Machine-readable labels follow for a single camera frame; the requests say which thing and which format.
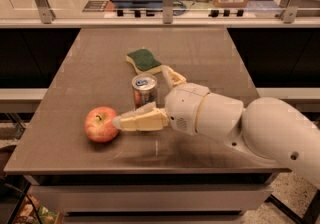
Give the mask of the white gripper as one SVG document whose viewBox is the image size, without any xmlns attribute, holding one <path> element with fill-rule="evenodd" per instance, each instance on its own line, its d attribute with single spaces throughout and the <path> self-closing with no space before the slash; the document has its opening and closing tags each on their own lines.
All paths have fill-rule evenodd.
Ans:
<svg viewBox="0 0 320 224">
<path fill-rule="evenodd" d="M 165 98 L 165 110 L 155 102 L 147 103 L 113 118 L 112 124 L 117 129 L 159 131 L 170 121 L 176 131 L 217 141 L 239 134 L 244 111 L 242 101 L 213 93 L 205 86 L 186 83 L 184 76 L 167 65 L 162 66 L 162 74 L 171 90 Z"/>
</svg>

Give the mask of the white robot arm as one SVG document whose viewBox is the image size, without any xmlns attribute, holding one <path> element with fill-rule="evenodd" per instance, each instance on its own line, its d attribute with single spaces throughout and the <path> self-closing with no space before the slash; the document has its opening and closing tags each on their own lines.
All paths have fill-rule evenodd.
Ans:
<svg viewBox="0 0 320 224">
<path fill-rule="evenodd" d="M 162 67 L 169 93 L 164 106 L 154 102 L 112 120 L 122 131 L 158 131 L 167 126 L 201 135 L 254 161 L 279 163 L 320 188 L 320 130 L 307 117 L 277 98 L 244 105 L 209 88 L 188 83 Z"/>
</svg>

